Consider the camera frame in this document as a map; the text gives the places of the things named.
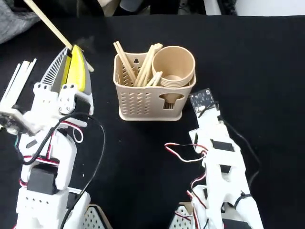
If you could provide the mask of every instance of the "robotic arm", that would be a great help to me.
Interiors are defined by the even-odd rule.
[[[230,138],[209,89],[190,95],[199,128],[189,132],[202,157],[204,175],[194,180],[191,202],[175,212],[171,229],[262,229],[262,221],[245,177],[240,147]],[[195,182],[206,179],[206,185]]]
[[[80,48],[74,46],[71,53],[65,48],[33,91],[32,108],[25,114],[0,107],[0,125],[17,135],[15,147],[23,160],[15,228],[106,228],[101,209],[88,210],[90,195],[85,192],[98,167],[82,191],[68,187],[77,153],[74,141],[82,141],[80,127],[87,126],[88,118],[95,120],[90,75]]]

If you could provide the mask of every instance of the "beige plastic caddy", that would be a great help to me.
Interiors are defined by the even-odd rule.
[[[137,76],[147,53],[125,53]],[[185,87],[167,88],[161,86],[133,87],[123,63],[118,55],[114,58],[113,82],[116,86],[120,103],[119,114],[125,121],[177,121],[182,117],[182,109],[196,75]],[[174,103],[165,101],[168,94],[179,94]]]

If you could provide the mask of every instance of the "black cloth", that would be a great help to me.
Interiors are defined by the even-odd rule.
[[[196,59],[197,85],[209,87],[222,116],[253,145],[262,161],[253,182],[265,228],[303,225],[305,180],[303,110],[305,89],[305,17],[136,16],[55,20],[71,42],[81,42],[91,74],[94,115],[107,131],[105,157],[88,188],[93,203],[102,207],[113,228],[167,228],[200,164],[184,164],[167,152],[166,142],[189,143],[197,127],[188,102],[177,122],[126,122],[118,114],[112,81],[112,45],[119,40],[126,52],[145,52],[153,43],[180,45]],[[30,109],[33,84],[63,48],[39,22],[29,31],[0,45],[0,91],[4,92],[17,65],[37,58],[18,104]],[[89,125],[78,145],[70,186],[82,188],[100,156],[101,133]],[[242,148],[249,177],[256,163]],[[20,166],[14,137],[0,132],[0,228],[15,224]],[[191,149],[182,155],[194,158]]]

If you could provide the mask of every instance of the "chopstick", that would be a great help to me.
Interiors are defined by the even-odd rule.
[[[160,81],[160,78],[162,76],[163,72],[157,72],[152,79],[148,82],[148,84],[146,85],[146,87],[150,87],[150,86],[157,86],[158,82]]]
[[[146,66],[146,64],[147,64],[147,62],[149,60],[149,57],[150,57],[151,53],[153,52],[153,49],[154,49],[154,45],[151,45],[149,50],[148,50],[148,52],[147,52],[147,54],[146,54],[146,57],[145,57],[144,62],[142,64],[142,67],[141,67],[141,69],[139,71],[138,77],[137,77],[137,79],[135,81],[135,84],[134,84],[135,87],[140,87],[142,85],[142,83],[143,83],[143,80],[144,80],[142,78],[143,72],[144,72],[145,66]]]
[[[57,38],[72,51],[72,44],[63,36],[63,34],[55,27],[55,25],[47,18],[47,16],[39,9],[32,0],[24,0],[24,2],[38,15],[38,17],[47,25],[47,27],[57,36]],[[87,62],[88,70],[94,72],[94,68]]]
[[[138,75],[138,78],[139,78],[139,81],[137,84],[138,87],[146,86],[147,80],[149,78],[151,68],[152,68],[153,57],[162,47],[163,47],[162,44],[157,43],[157,44],[152,45],[151,48],[149,49],[149,51],[145,57],[145,59],[147,59],[147,62],[143,63],[141,70],[139,72],[139,75]]]
[[[155,80],[153,82],[153,86],[157,86],[158,82],[160,81],[161,79],[161,76],[162,76],[163,72],[157,72],[154,76]]]
[[[129,63],[126,55],[125,55],[124,50],[121,47],[121,44],[119,42],[115,42],[115,43],[113,43],[113,45],[114,45],[114,47],[116,49],[116,52],[118,53],[118,55],[119,55],[119,57],[120,57],[120,59],[123,63],[123,65],[125,66],[125,69],[126,69],[128,75],[129,75],[132,83],[134,84],[135,81],[136,81],[136,77],[135,77],[134,72],[132,70],[132,67],[131,67],[131,65],[130,65],[130,63]]]

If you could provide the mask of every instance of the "red and white wire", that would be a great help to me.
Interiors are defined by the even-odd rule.
[[[19,184],[20,184],[21,187],[27,187],[28,186],[28,183],[23,182],[21,179],[19,179]]]
[[[199,219],[198,219],[198,216],[197,216],[195,205],[194,205],[194,213],[193,214],[194,214],[195,228],[200,229]]]
[[[77,142],[77,143],[82,143],[82,142],[83,142],[83,140],[84,140],[84,134],[82,133],[82,131],[81,131],[81,129],[80,129],[79,126],[77,126],[77,125],[75,125],[75,124],[73,124],[73,123],[67,122],[67,121],[62,121],[61,124],[64,124],[64,125],[67,125],[67,126],[70,126],[70,127],[73,128],[73,138],[74,138],[75,142]],[[77,131],[80,133],[80,135],[81,135],[81,139],[80,139],[80,140],[78,140],[78,139],[76,138],[76,136],[75,136],[75,130],[77,130]]]
[[[197,198],[197,200],[199,201],[199,203],[206,209],[206,205],[200,200],[200,198],[196,195],[195,192],[190,193],[190,191],[186,191],[186,194],[191,198],[191,200],[193,199],[193,195]]]
[[[184,219],[186,219],[186,220],[188,220],[188,221],[191,221],[190,219],[189,219],[189,217],[192,217],[193,215],[189,215],[189,216],[184,216],[184,215],[182,215],[180,212],[178,212],[178,211],[175,211],[175,215],[177,215],[177,216],[179,216],[179,217],[181,217],[181,218],[184,218]]]
[[[32,156],[24,156],[23,158],[26,161],[27,159],[30,160],[32,158]],[[43,159],[43,158],[40,158],[40,157],[38,157],[36,159],[36,161],[39,161],[39,162],[42,162],[42,163],[45,163],[45,164],[49,164],[49,165],[53,165],[53,166],[58,166],[59,165],[58,162],[50,161],[50,160]]]
[[[50,160],[51,158],[51,150],[52,150],[52,139],[53,139],[53,136],[55,135],[55,131],[52,133],[51,135],[51,139],[50,139],[50,143],[49,143],[49,147],[48,147],[48,151],[47,151],[47,155],[46,155],[46,158]]]
[[[171,152],[172,154],[176,155],[181,161],[185,162],[185,163],[191,163],[191,162],[197,162],[197,161],[201,161],[205,156],[206,156],[206,151],[208,150],[206,147],[202,146],[202,145],[198,145],[198,144],[187,144],[187,145],[191,145],[191,146],[197,146],[197,147],[201,147],[203,148],[201,154],[203,155],[203,157],[198,158],[198,159],[193,159],[193,160],[185,160],[183,159],[176,151],[172,150],[171,148],[169,148],[168,146],[181,146],[181,144],[178,143],[166,143],[165,149],[167,149],[169,152]]]
[[[195,180],[193,180],[193,181],[191,182],[191,189],[193,189],[193,186],[194,186],[194,184],[195,184],[196,182],[201,181],[201,180],[203,180],[204,178],[205,178],[205,173],[204,173],[201,177],[197,177]]]

